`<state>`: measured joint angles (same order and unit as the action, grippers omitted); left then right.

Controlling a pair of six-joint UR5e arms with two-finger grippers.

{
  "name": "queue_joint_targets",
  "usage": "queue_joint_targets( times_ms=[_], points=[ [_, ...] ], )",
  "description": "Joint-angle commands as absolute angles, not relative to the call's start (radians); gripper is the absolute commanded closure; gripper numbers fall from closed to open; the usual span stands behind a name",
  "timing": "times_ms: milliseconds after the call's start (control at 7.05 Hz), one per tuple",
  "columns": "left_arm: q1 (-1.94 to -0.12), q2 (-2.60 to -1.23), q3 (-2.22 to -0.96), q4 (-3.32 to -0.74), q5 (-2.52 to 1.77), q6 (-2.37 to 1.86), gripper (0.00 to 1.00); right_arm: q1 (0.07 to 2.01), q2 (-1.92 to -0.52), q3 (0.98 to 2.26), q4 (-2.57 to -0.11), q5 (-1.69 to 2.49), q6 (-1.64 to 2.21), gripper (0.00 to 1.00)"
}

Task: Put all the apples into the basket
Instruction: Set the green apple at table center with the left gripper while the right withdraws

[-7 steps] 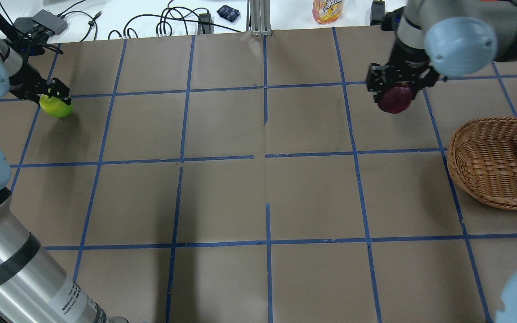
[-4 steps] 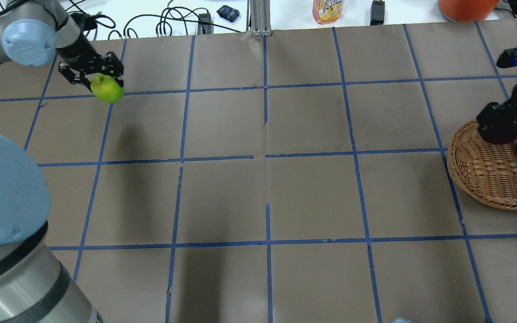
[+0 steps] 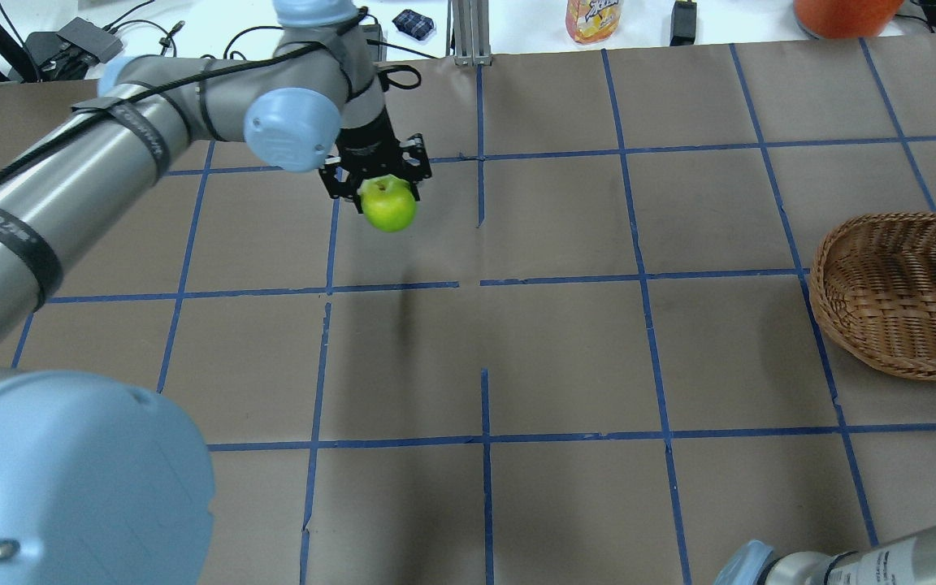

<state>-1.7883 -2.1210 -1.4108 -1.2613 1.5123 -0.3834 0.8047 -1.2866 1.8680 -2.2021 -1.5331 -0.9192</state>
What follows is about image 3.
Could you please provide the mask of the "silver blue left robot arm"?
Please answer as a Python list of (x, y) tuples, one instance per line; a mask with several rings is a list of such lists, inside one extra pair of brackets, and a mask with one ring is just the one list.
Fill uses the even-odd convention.
[[(265, 59), (141, 55), (0, 169), (0, 345), (57, 299), (197, 143), (319, 174), (365, 212), (366, 186), (431, 177), (398, 138), (390, 82), (353, 1), (275, 1)], [(158, 390), (73, 369), (0, 366), (0, 584), (196, 584), (215, 470), (203, 433)]]

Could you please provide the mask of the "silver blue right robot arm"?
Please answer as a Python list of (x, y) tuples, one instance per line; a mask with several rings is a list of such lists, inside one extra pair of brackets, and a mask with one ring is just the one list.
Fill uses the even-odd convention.
[(765, 542), (743, 545), (717, 584), (936, 584), (936, 526), (868, 551), (779, 555)]

